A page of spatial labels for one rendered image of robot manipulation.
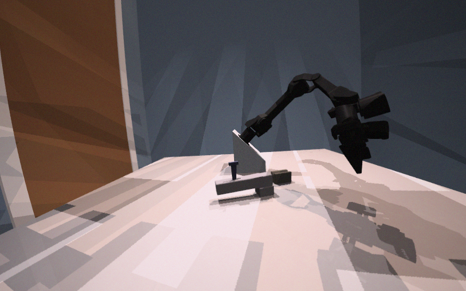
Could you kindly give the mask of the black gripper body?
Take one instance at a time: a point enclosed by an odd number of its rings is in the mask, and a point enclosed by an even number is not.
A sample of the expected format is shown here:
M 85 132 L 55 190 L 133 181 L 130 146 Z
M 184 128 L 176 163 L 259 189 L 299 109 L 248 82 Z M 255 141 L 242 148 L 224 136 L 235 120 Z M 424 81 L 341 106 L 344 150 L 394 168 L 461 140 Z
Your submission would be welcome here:
M 342 118 L 331 128 L 331 133 L 335 140 L 339 138 L 342 145 L 357 141 L 365 141 L 364 136 L 360 135 L 362 134 L 362 128 L 357 117 Z M 337 135 L 339 135 L 339 137 L 337 137 Z M 368 153 L 363 156 L 363 160 L 369 158 L 371 158 L 371 155 L 368 148 Z

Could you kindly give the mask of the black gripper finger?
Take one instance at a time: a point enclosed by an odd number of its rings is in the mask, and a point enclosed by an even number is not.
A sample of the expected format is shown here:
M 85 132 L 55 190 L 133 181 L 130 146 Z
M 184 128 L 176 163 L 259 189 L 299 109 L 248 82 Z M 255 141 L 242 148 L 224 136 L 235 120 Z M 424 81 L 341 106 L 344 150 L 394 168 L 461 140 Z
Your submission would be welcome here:
M 368 153 L 368 148 L 364 148 L 361 152 L 362 160 L 363 160 L 363 156 L 367 153 Z M 362 165 L 361 165 L 361 173 L 362 173 Z M 361 174 L 361 173 L 358 173 L 358 174 Z
M 340 150 L 343 152 L 346 159 L 349 161 L 352 168 L 355 170 L 357 174 L 361 173 L 361 165 L 362 165 L 361 152 L 365 148 L 365 146 L 366 146 L 365 141 L 357 141 L 357 142 L 339 145 Z

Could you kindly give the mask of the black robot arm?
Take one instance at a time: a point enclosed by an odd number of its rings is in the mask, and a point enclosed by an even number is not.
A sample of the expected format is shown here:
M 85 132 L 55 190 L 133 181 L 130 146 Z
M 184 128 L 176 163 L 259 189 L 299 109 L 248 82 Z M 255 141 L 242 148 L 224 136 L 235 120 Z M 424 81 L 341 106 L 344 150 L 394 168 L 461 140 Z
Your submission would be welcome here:
M 314 85 L 309 87 L 306 80 L 312 81 Z M 319 73 L 303 73 L 293 78 L 288 84 L 287 91 L 265 113 L 247 121 L 245 123 L 247 128 L 241 135 L 238 134 L 238 136 L 249 145 L 249 142 L 255 135 L 260 137 L 272 127 L 272 120 L 294 98 L 300 97 L 305 93 L 310 93 L 316 88 L 319 88 L 331 99 L 334 107 L 328 111 L 328 114 L 331 118 L 336 117 L 337 123 L 342 118 L 358 118 L 357 113 L 360 113 L 360 116 L 364 117 L 364 119 L 368 119 L 390 112 L 387 98 L 385 94 L 380 91 L 360 99 L 357 92 L 349 91 L 348 88 L 342 86 L 335 86 Z M 366 123 L 361 123 L 359 119 L 358 121 L 362 128 L 362 134 L 359 134 L 364 136 L 365 142 L 368 142 L 368 139 L 386 140 L 389 138 L 388 121 L 371 121 Z

